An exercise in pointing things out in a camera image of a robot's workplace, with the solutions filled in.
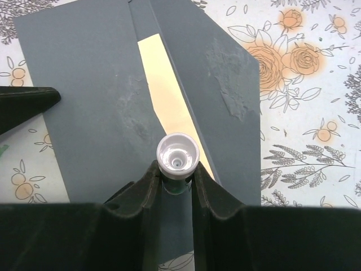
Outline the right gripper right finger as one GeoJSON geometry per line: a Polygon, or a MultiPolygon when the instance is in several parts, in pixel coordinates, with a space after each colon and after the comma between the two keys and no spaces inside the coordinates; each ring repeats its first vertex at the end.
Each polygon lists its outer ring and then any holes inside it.
{"type": "Polygon", "coordinates": [[[199,164],[192,180],[196,270],[359,270],[360,211],[247,206],[199,164]]]}

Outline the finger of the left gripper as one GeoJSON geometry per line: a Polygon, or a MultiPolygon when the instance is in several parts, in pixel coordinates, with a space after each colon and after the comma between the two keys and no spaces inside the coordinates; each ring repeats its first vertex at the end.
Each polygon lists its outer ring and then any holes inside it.
{"type": "Polygon", "coordinates": [[[1,86],[1,134],[60,101],[60,93],[52,87],[1,86]]]}

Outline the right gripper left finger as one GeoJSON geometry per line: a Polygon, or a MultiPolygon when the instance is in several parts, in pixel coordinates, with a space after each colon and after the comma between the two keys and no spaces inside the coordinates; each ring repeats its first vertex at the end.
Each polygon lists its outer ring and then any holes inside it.
{"type": "Polygon", "coordinates": [[[2,204],[2,270],[157,270],[156,161],[105,203],[2,204]]]}

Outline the grey envelope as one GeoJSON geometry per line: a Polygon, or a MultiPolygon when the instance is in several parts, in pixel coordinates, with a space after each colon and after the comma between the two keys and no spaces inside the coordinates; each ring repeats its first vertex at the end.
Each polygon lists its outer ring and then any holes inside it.
{"type": "Polygon", "coordinates": [[[44,119],[72,203],[139,180],[180,101],[216,182],[260,204],[259,65],[195,4],[74,1],[14,24],[32,82],[61,95],[44,119]]]}

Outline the green white glue stick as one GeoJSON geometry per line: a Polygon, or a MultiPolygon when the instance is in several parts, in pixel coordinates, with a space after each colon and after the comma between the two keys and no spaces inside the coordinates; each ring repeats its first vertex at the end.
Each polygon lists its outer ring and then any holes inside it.
{"type": "Polygon", "coordinates": [[[190,189],[200,161],[198,144],[191,136],[185,133],[166,135],[157,146],[156,158],[167,193],[180,195],[190,189]]]}

